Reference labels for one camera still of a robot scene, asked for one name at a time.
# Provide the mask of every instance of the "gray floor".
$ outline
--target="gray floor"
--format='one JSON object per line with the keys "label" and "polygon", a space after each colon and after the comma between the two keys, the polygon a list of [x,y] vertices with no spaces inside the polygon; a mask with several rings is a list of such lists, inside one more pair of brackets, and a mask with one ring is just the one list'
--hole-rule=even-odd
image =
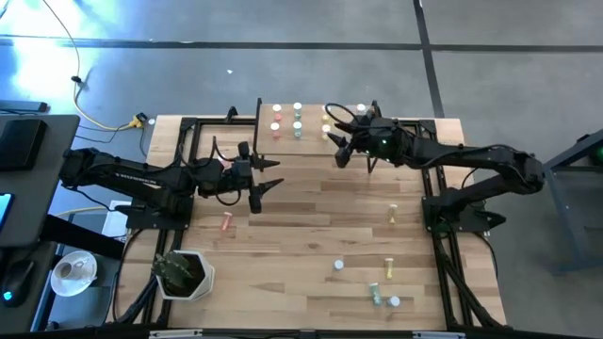
{"label": "gray floor", "polygon": [[[419,42],[411,0],[50,3],[77,38]],[[422,5],[432,43],[603,43],[600,1],[423,0]],[[0,34],[64,36],[43,4],[16,0],[0,19]],[[140,111],[149,116],[225,113],[236,105],[252,113],[258,96],[283,103],[377,99],[388,116],[433,116],[419,51],[82,48],[80,53],[82,74],[90,71],[80,103],[107,124],[127,122]],[[546,161],[603,127],[603,54],[434,53],[433,59],[444,113],[462,120],[470,143],[508,143]],[[3,99],[43,100],[52,113],[76,113],[70,97],[72,49],[19,40],[0,47],[0,64]],[[130,131],[111,144],[77,140],[73,146],[140,160],[138,140],[139,132]],[[98,187],[87,191],[103,202],[119,198]],[[51,212],[86,205],[60,189]],[[493,199],[489,207],[508,217],[493,231],[492,242],[509,324],[600,337],[603,268],[561,277],[549,273],[568,259],[568,246],[548,192]]]}

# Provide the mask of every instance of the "wooden tabletop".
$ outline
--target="wooden tabletop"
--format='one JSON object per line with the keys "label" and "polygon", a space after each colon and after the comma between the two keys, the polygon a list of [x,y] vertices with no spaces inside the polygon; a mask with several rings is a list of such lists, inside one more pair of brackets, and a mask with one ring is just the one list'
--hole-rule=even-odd
{"label": "wooden tabletop", "polygon": [[[179,116],[156,120],[148,161],[170,164]],[[436,120],[443,142],[464,142],[456,119]],[[198,157],[207,156],[216,136],[226,156],[236,155],[240,141],[253,141],[248,126],[206,126]],[[304,141],[297,148],[303,150]],[[266,150],[264,141],[258,150]],[[183,250],[198,250],[216,269],[214,290],[195,302],[174,302],[173,328],[254,328],[324,330],[442,330],[442,301],[432,241],[425,232],[420,198],[420,171],[394,169],[379,162],[367,174],[364,157],[338,169],[332,157],[274,155],[276,168],[254,174],[257,183],[285,178],[252,215],[247,194],[232,207],[215,198],[195,198],[193,220]],[[459,186],[468,169],[445,168],[448,184]],[[437,194],[437,185],[433,185]],[[225,195],[225,201],[235,195]],[[398,205],[396,224],[387,222],[390,203]],[[233,224],[220,231],[223,212]],[[157,231],[147,230],[132,244],[122,271],[118,313],[122,314],[148,281]],[[467,284],[492,316],[505,317],[488,248],[473,234],[459,234]],[[384,259],[394,259],[393,279],[385,277]],[[345,268],[333,270],[342,259]],[[384,298],[398,296],[399,308],[373,306],[369,283],[379,283]],[[457,293],[451,295],[461,319]],[[154,320],[161,297],[157,294]]]}

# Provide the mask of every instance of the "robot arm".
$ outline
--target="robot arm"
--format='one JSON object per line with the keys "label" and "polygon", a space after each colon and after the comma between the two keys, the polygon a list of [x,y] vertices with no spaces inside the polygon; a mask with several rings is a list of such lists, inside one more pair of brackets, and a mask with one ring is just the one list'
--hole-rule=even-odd
{"label": "robot arm", "polygon": [[[333,105],[345,109],[341,105],[327,104],[329,113],[329,107]],[[345,168],[352,152],[356,151],[385,160],[396,167],[406,165],[416,170],[457,166],[498,172],[497,176],[472,186],[461,189],[450,187],[438,197],[426,198],[424,209],[431,210],[426,215],[430,215],[433,222],[440,217],[450,222],[458,221],[459,214],[472,202],[507,192],[532,194],[543,187],[545,178],[542,163],[532,154],[519,152],[506,145],[444,145],[414,135],[396,119],[377,117],[370,111],[366,115],[351,114],[350,122],[340,121],[332,115],[338,121],[335,127],[350,134],[350,141],[329,134],[329,138],[339,147],[335,154],[339,168]]]}
{"label": "robot arm", "polygon": [[145,202],[145,206],[125,209],[151,208],[155,213],[177,216],[186,206],[183,199],[197,190],[204,198],[228,192],[250,190],[252,213],[261,213],[261,197],[283,179],[256,186],[252,169],[268,168],[279,162],[250,155],[247,142],[239,144],[239,156],[233,166],[224,170],[218,159],[202,158],[180,166],[176,159],[165,168],[139,163],[93,148],[67,151],[59,177],[63,186],[77,190],[78,186],[98,185]]}

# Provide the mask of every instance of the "wire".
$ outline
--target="wire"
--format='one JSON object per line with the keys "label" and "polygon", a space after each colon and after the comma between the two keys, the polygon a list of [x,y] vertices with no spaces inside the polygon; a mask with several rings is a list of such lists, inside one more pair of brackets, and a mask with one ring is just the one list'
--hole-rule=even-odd
{"label": "wire", "polygon": [[73,187],[65,187],[65,189],[69,189],[70,191],[77,192],[77,193],[79,193],[79,194],[83,195],[84,197],[86,197],[86,199],[88,199],[89,201],[91,201],[91,202],[96,202],[96,203],[100,204],[100,205],[101,205],[101,206],[103,206],[103,207],[104,207],[104,208],[105,208],[105,209],[106,209],[108,212],[115,212],[115,210],[114,210],[114,209],[109,208],[109,206],[107,206],[106,204],[104,204],[104,203],[102,203],[102,202],[99,202],[99,201],[97,201],[97,200],[95,200],[95,199],[91,198],[91,197],[90,197],[88,194],[86,194],[85,192],[82,192],[81,190],[77,189],[77,187],[75,187],[75,186],[73,186]]}
{"label": "wire", "polygon": [[240,188],[238,188],[236,190],[236,200],[235,202],[225,202],[224,200],[220,199],[220,195],[218,195],[218,187],[216,186],[216,199],[218,200],[218,202],[220,202],[221,204],[223,204],[224,206],[234,206],[238,203],[238,201],[241,200],[241,190]]}
{"label": "wire", "polygon": [[61,217],[64,217],[64,216],[69,216],[70,214],[77,214],[77,213],[84,213],[84,212],[98,211],[98,210],[106,210],[106,208],[104,206],[92,206],[92,207],[84,207],[84,208],[75,208],[73,210],[69,210],[69,211],[57,213],[57,214],[55,214],[55,217],[61,218]]}
{"label": "wire", "polygon": [[490,241],[488,241],[488,239],[486,239],[485,236],[483,236],[483,234],[479,233],[479,232],[474,232],[473,233],[476,237],[478,237],[479,239],[481,239],[490,249],[490,253],[492,254],[492,263],[494,263],[494,272],[497,275],[497,279],[498,279],[498,263],[497,263],[497,255],[494,253],[494,248],[492,247],[492,244],[490,244]]}
{"label": "wire", "polygon": [[118,132],[122,132],[124,131],[123,129],[116,129],[115,131],[113,131],[113,135],[111,136],[111,138],[109,140],[97,140],[97,139],[93,139],[93,138],[89,138],[89,137],[82,137],[82,136],[78,136],[76,135],[75,137],[87,140],[87,141],[91,141],[91,142],[100,142],[100,143],[111,143],[113,141],[113,139],[115,138],[115,136],[117,135]]}
{"label": "wire", "polygon": [[72,81],[73,81],[73,105],[75,106],[75,109],[77,109],[77,111],[82,115],[82,117],[86,118],[86,120],[94,123],[95,125],[109,130],[109,131],[120,131],[120,130],[126,130],[126,129],[130,129],[132,128],[129,124],[126,124],[125,127],[109,127],[109,126],[105,126],[103,124],[101,124],[100,122],[96,121],[95,119],[93,119],[92,117],[90,117],[88,114],[86,114],[84,112],[84,110],[77,104],[77,98],[79,97],[80,92],[82,91],[82,88],[80,88],[79,90],[78,88],[78,84],[82,82],[82,79],[79,77],[80,74],[80,69],[81,69],[81,59],[80,59],[80,55],[79,55],[79,50],[77,49],[77,45],[75,44],[75,41],[73,40],[72,34],[69,31],[69,29],[67,29],[67,26],[62,22],[62,20],[60,20],[60,18],[58,17],[58,15],[55,13],[55,11],[53,10],[52,7],[50,7],[50,5],[48,5],[48,3],[46,2],[46,0],[41,0],[44,5],[46,5],[48,7],[48,9],[50,9],[51,13],[53,13],[53,15],[55,16],[55,18],[57,19],[58,23],[63,26],[63,29],[65,30],[65,33],[67,33],[67,36],[69,36],[69,40],[72,42],[73,48],[75,50],[75,55],[77,56],[77,71],[75,72],[75,76],[72,77]]}
{"label": "wire", "polygon": [[128,252],[128,249],[130,248],[130,246],[132,245],[132,243],[134,242],[134,240],[136,240],[136,238],[139,236],[140,233],[142,233],[142,229],[136,230],[132,236],[130,236],[130,238],[128,239],[128,241],[125,243],[125,245],[123,246],[123,253],[122,253],[122,259],[120,261],[120,265],[117,268],[117,272],[115,272],[115,276],[113,277],[113,285],[111,286],[112,288],[112,293],[111,295],[113,296],[112,298],[112,307],[111,307],[111,313],[113,315],[113,321],[117,320],[117,308],[115,306],[115,304],[117,303],[117,291],[118,291],[118,285],[120,283],[120,276],[122,275],[122,267],[123,267],[123,260],[125,259],[125,255]]}
{"label": "wire", "polygon": [[144,142],[144,133],[145,133],[145,131],[146,131],[146,128],[142,127],[141,128],[141,133],[140,133],[139,149],[140,149],[140,152],[142,153],[142,155],[144,155],[144,158],[146,159],[147,153],[144,152],[144,147],[142,147],[142,143]]}

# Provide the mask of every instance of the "white cap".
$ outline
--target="white cap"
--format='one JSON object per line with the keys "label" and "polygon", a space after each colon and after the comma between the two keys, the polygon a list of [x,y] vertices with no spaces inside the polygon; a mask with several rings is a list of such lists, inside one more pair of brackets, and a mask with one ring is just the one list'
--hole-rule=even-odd
{"label": "white cap", "polygon": [[333,268],[336,270],[342,270],[343,269],[343,260],[335,260],[335,262],[333,263]]}
{"label": "white cap", "polygon": [[398,307],[399,306],[399,298],[394,296],[387,300],[387,304],[391,307]]}

